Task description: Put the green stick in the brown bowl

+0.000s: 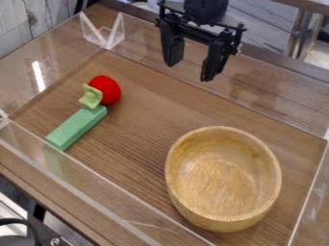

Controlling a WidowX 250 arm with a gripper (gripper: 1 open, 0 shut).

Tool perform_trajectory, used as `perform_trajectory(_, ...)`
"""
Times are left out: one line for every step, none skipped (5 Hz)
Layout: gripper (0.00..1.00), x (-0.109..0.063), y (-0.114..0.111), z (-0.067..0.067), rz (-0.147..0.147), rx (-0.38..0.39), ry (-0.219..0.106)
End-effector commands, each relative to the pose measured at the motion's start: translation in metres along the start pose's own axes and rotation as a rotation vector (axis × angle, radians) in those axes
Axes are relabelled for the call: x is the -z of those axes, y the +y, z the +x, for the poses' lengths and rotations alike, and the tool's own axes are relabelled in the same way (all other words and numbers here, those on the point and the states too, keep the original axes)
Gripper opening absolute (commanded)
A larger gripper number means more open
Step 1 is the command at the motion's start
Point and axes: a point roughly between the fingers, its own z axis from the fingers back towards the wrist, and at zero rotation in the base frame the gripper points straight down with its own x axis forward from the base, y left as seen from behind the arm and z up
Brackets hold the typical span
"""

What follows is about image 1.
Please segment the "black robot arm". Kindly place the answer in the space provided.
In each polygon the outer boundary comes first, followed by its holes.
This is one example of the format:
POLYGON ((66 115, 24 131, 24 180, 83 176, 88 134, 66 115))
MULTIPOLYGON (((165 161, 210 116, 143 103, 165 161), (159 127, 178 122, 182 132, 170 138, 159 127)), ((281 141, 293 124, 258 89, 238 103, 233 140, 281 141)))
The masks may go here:
POLYGON ((183 59, 185 40, 189 38, 209 47, 202 63, 201 81, 209 82, 225 68, 230 56, 241 53, 244 22, 225 19, 229 0, 158 0, 162 57, 169 67, 183 59))

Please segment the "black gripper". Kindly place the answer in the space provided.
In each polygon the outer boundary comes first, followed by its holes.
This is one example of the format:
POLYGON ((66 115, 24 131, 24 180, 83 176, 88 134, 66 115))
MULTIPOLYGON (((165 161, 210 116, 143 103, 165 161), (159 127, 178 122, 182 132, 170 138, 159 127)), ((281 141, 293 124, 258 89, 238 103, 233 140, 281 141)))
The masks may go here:
POLYGON ((158 2, 157 5, 163 61, 170 67, 182 61, 183 37, 205 44, 214 41, 201 73, 201 81, 212 81, 222 72, 229 56, 241 52, 246 24, 228 14, 228 2, 158 2))

